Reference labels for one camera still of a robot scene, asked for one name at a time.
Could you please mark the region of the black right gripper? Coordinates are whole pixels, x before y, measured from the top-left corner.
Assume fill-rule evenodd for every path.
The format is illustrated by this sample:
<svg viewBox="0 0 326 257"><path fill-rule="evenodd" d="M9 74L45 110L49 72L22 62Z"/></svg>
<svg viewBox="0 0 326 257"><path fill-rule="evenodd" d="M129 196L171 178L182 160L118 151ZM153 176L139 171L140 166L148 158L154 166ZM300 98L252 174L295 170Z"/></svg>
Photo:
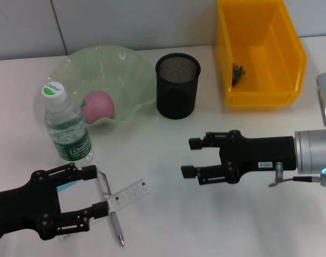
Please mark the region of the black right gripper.
<svg viewBox="0 0 326 257"><path fill-rule="evenodd" d="M206 132L203 138L190 138L191 150L218 148L221 165L209 167L182 166L184 179L198 180L200 185L236 184L251 171L274 171L277 163L284 170L297 168L294 138L246 138L240 131Z"/></svg>

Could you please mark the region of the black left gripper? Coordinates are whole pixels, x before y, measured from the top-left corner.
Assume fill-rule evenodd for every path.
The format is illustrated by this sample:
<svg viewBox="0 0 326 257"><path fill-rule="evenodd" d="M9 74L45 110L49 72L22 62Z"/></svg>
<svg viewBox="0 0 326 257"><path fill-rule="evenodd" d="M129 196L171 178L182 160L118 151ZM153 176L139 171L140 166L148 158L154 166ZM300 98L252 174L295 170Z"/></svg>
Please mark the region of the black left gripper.
<svg viewBox="0 0 326 257"><path fill-rule="evenodd" d="M96 177L95 165L78 169L71 162L47 171L35 171L25 185L0 192L0 236L30 229L42 240L50 240L89 231L91 218L108 216L108 203L103 201L85 209L60 213L56 187Z"/></svg>

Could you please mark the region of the blue scissors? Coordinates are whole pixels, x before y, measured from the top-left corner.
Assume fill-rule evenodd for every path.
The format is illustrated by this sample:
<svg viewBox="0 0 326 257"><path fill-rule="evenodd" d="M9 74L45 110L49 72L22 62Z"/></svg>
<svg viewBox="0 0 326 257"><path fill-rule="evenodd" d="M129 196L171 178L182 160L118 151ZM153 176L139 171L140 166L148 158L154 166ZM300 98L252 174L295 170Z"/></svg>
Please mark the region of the blue scissors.
<svg viewBox="0 0 326 257"><path fill-rule="evenodd" d="M74 182L69 182L69 183L66 183L66 184L64 184L64 185L58 186L58 187L57 187L57 191L60 192L60 191L62 191L62 190L64 190L64 189L66 189L66 188L68 188L68 187L74 185L75 183L76 183L76 182L74 181Z"/></svg>

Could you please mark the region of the clear water bottle green label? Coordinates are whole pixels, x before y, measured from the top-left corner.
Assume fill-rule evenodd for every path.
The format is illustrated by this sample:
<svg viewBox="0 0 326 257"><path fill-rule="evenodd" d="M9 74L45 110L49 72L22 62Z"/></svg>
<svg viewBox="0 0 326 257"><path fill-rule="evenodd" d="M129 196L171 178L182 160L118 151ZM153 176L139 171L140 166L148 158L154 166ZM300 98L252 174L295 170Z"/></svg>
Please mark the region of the clear water bottle green label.
<svg viewBox="0 0 326 257"><path fill-rule="evenodd" d="M59 157L80 166L92 162L92 143L80 107L68 98L59 82L46 83L41 93L45 125Z"/></svg>

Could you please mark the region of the pink toy peach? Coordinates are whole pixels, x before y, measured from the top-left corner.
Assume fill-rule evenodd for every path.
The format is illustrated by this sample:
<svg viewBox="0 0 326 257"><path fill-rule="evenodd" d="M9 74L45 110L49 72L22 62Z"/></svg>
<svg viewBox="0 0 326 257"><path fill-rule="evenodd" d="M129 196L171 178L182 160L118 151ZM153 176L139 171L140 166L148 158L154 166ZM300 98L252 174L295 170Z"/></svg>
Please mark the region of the pink toy peach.
<svg viewBox="0 0 326 257"><path fill-rule="evenodd" d="M88 124L95 123L102 118L113 119L114 111L112 98L101 90L88 93L81 103L81 112Z"/></svg>

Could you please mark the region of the transparent plastic ruler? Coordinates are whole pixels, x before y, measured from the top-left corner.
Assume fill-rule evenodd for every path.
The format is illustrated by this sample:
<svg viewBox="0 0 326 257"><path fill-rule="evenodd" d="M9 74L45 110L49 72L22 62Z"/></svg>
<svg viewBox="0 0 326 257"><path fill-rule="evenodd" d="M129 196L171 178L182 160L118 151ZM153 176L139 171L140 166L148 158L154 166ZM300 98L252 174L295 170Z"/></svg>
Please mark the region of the transparent plastic ruler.
<svg viewBox="0 0 326 257"><path fill-rule="evenodd" d="M129 185L128 187L112 194L106 201L108 203L108 209L110 212L117 212L125 208L127 205L138 201L149 193L150 190L147 186L147 183L143 180L139 180Z"/></svg>

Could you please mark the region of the silver ballpoint pen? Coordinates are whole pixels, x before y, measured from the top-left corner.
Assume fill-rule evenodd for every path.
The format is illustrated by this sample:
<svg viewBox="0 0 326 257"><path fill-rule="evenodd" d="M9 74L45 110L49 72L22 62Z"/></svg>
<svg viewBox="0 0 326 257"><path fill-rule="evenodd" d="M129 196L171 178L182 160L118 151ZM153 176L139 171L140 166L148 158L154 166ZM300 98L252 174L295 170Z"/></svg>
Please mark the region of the silver ballpoint pen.
<svg viewBox="0 0 326 257"><path fill-rule="evenodd" d="M104 201L107 201L108 198L111 196L111 191L110 191L110 187L109 187L106 175L103 172L98 171L97 181L98 181L98 188L102 195L102 198ZM109 220L112 225L116 240L119 242L120 246L124 246L125 243L124 243L123 231L121 229L117 213L109 211L108 216L109 216Z"/></svg>

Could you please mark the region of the black mesh pen holder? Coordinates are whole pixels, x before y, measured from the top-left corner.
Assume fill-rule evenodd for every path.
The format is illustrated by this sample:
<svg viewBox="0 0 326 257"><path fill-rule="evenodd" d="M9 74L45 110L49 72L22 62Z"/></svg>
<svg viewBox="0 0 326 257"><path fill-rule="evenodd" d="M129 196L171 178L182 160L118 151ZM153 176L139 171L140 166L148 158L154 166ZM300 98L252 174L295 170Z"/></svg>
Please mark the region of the black mesh pen holder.
<svg viewBox="0 0 326 257"><path fill-rule="evenodd" d="M161 57L156 65L156 104L168 119L188 117L195 108L201 66L196 58L184 53Z"/></svg>

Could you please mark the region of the green glass fruit bowl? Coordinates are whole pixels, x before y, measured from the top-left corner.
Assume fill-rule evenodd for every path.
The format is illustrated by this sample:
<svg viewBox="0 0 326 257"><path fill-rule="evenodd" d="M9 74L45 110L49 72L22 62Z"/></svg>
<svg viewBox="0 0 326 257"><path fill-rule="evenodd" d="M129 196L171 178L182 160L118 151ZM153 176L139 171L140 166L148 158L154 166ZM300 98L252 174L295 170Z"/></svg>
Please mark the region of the green glass fruit bowl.
<svg viewBox="0 0 326 257"><path fill-rule="evenodd" d="M136 51L120 46L95 46L79 50L61 61L47 82L60 82L75 104L103 91L113 100L113 118L95 125L129 121L142 107L156 100L155 68Z"/></svg>

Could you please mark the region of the yellow plastic bin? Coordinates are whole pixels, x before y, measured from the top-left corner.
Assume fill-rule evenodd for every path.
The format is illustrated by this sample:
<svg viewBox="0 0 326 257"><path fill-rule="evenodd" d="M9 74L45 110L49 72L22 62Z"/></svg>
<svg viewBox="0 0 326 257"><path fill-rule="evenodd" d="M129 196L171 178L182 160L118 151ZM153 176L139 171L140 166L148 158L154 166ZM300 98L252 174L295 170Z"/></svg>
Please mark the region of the yellow plastic bin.
<svg viewBox="0 0 326 257"><path fill-rule="evenodd" d="M307 55L283 0L218 0L215 44L224 102L282 107L301 94ZM232 86L233 63L246 74Z"/></svg>

